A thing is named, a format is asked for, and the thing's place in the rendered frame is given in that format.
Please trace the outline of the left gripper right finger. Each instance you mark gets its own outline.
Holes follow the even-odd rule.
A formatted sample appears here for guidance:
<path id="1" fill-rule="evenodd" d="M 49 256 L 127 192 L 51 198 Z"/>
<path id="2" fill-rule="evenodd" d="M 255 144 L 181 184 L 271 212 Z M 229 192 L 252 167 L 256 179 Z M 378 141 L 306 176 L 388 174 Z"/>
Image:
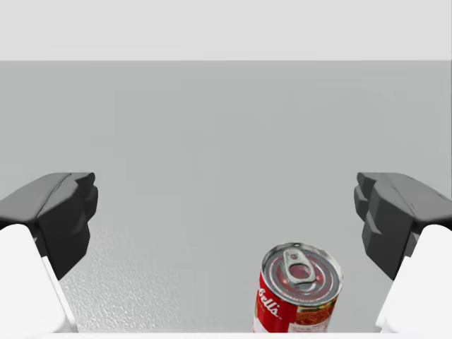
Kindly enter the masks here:
<path id="1" fill-rule="evenodd" d="M 383 333 L 452 333 L 452 199 L 405 174 L 360 172 L 354 190 L 366 255 L 392 285 Z"/>

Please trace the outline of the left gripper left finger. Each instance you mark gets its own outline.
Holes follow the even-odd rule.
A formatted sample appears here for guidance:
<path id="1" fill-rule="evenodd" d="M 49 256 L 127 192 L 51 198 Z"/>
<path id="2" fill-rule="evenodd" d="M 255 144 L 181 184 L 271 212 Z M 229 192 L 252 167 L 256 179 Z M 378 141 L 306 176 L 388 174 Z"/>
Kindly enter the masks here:
<path id="1" fill-rule="evenodd" d="M 0 333 L 76 333 L 61 279 L 86 255 L 92 172 L 46 174 L 0 199 Z"/>

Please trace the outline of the red and white can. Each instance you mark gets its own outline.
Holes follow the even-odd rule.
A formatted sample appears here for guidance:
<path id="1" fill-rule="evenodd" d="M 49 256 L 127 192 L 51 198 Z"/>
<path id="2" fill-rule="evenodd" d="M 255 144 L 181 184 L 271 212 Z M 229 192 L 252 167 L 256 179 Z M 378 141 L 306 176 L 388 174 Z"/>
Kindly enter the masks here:
<path id="1" fill-rule="evenodd" d="M 289 242 L 263 258 L 254 333 L 325 333 L 343 288 L 338 262 L 323 249 Z"/>

